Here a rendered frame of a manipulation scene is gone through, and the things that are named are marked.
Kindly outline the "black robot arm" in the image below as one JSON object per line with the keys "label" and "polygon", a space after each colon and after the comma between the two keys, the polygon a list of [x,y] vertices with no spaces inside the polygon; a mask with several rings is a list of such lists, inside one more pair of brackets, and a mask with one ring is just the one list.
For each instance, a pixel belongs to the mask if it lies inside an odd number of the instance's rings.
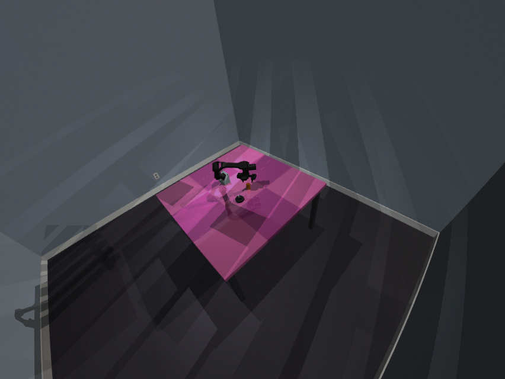
{"label": "black robot arm", "polygon": [[[219,168],[219,163],[221,163],[221,167]],[[256,164],[250,164],[248,161],[242,161],[239,163],[232,163],[232,162],[213,162],[212,163],[212,171],[214,172],[214,178],[216,180],[222,179],[224,180],[226,175],[224,173],[220,173],[220,171],[223,168],[238,168],[242,169],[243,172],[247,172],[250,170],[256,170]],[[243,174],[241,175],[242,181],[246,181],[249,178],[248,174]]]}

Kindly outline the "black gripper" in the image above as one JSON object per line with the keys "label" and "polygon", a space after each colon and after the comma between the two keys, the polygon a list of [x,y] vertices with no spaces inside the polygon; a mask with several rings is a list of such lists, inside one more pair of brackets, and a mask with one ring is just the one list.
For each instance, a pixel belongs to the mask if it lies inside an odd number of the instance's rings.
{"label": "black gripper", "polygon": [[[243,174],[248,174],[248,176],[249,176],[249,177],[251,177],[251,182],[253,182],[253,180],[255,180],[255,179],[256,179],[256,176],[257,176],[256,174],[252,174],[252,175],[250,175],[249,171],[247,171],[247,172],[242,172],[242,173],[243,173]],[[242,173],[238,173],[236,177],[237,177],[238,179],[241,179],[241,175],[242,175]]]}

